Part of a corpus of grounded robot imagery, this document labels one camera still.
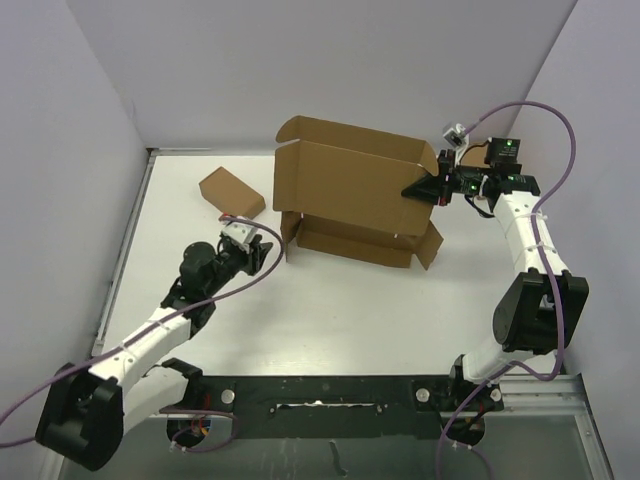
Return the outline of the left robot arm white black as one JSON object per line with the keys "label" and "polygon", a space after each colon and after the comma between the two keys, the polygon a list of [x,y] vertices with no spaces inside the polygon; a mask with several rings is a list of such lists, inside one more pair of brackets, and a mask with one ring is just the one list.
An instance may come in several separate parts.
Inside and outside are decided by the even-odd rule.
{"label": "left robot arm white black", "polygon": [[216,309],[216,295],[238,274],[266,277],[274,246],[253,227],[232,222],[217,245],[189,245],[179,273],[151,317],[118,346],[55,375],[35,441],[90,471],[102,468],[125,434],[150,415],[175,405],[196,408],[202,384],[163,358],[191,340]]}

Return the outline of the large cardboard box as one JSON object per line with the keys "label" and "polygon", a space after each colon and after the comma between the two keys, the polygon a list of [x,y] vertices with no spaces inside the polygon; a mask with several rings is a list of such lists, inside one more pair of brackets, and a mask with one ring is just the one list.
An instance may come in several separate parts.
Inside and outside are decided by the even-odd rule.
{"label": "large cardboard box", "polygon": [[295,116],[276,135],[272,206],[285,243],[395,268],[428,269],[443,243],[432,205],[403,190],[432,173],[425,140]]}

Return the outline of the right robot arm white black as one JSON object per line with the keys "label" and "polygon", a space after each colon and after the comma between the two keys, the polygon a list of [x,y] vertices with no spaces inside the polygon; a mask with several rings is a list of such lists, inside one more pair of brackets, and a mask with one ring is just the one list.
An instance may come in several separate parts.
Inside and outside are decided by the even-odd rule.
{"label": "right robot arm white black", "polygon": [[494,310],[491,337],[456,359],[444,385],[446,400],[464,409],[480,397],[479,384],[495,383],[513,367],[526,369],[531,358],[554,354],[552,370],[542,377],[553,379],[564,363],[589,285],[560,258],[539,205],[537,181],[522,174],[517,161],[519,140],[487,140],[481,167],[463,164],[470,148],[466,138],[452,133],[447,140],[452,147],[439,153],[436,173],[424,174],[403,196],[433,206],[448,205],[455,194],[469,204],[484,199],[488,208],[482,214],[498,222],[515,269]]}

